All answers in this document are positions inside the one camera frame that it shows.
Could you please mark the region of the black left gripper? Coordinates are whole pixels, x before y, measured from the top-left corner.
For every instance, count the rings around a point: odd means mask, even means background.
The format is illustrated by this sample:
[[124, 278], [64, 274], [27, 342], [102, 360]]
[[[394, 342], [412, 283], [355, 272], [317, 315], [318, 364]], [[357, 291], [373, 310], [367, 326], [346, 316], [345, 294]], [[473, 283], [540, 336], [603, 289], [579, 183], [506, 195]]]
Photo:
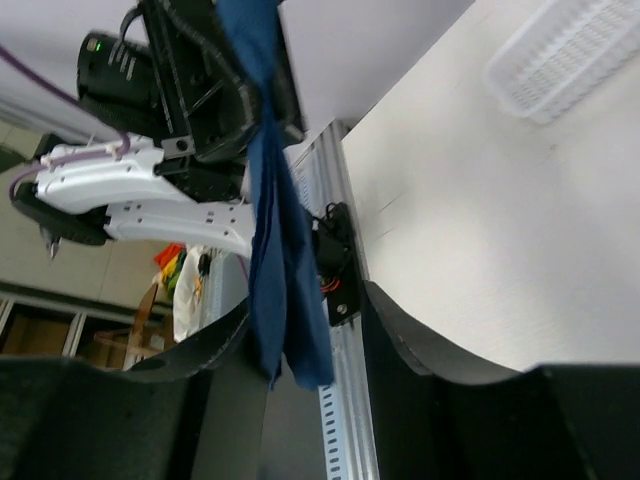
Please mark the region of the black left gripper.
[[214, 1], [141, 1], [167, 130], [201, 163], [241, 157], [259, 129], [262, 95], [245, 71]]

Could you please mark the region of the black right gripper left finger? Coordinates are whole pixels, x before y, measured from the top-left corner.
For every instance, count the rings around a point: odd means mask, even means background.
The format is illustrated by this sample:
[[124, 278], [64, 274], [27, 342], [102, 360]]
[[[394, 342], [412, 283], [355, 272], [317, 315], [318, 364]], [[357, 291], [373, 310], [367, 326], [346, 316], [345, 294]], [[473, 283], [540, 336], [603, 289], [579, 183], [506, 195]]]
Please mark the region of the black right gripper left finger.
[[5, 479], [254, 479], [267, 381], [236, 306], [127, 371], [1, 361]]

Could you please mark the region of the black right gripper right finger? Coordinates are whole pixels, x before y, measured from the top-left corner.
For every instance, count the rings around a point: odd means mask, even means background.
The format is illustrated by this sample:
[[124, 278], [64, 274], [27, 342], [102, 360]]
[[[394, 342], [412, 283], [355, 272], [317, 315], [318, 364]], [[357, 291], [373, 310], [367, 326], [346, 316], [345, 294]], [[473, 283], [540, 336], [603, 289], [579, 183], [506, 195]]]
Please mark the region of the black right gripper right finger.
[[366, 282], [362, 335], [384, 479], [635, 479], [639, 369], [518, 372], [456, 345]]

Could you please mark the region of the blue paper napkin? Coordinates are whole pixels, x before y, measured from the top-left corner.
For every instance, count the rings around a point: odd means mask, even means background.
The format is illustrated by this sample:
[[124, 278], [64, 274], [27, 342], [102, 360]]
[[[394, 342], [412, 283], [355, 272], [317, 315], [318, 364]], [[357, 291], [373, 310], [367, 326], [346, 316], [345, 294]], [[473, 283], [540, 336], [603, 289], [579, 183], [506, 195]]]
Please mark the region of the blue paper napkin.
[[248, 146], [255, 217], [249, 311], [259, 362], [271, 383], [287, 363], [299, 386], [316, 390], [333, 383], [334, 366], [310, 227], [285, 158], [271, 92], [278, 4], [220, 1], [216, 9], [263, 102], [259, 129]]

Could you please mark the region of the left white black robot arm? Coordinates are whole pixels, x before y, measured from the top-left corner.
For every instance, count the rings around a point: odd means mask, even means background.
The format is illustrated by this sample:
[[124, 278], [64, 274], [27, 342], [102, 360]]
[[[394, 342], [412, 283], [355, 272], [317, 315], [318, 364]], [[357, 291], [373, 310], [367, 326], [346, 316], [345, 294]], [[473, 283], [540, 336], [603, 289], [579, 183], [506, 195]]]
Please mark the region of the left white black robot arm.
[[8, 190], [50, 251], [62, 241], [199, 244], [249, 257], [254, 214], [247, 150], [262, 109], [285, 145], [306, 125], [286, 36], [264, 97], [216, 1], [138, 1], [115, 33], [93, 30], [77, 59], [77, 106], [116, 130], [111, 142], [47, 144]]

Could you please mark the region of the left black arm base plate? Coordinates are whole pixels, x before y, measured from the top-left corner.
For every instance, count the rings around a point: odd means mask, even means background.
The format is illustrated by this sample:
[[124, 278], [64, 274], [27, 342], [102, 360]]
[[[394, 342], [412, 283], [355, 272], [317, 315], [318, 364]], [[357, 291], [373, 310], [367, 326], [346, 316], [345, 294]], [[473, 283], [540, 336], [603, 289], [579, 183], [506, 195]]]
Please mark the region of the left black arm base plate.
[[361, 272], [355, 229], [344, 202], [329, 203], [323, 217], [308, 213], [321, 292], [327, 301], [329, 323], [353, 323], [361, 308]]

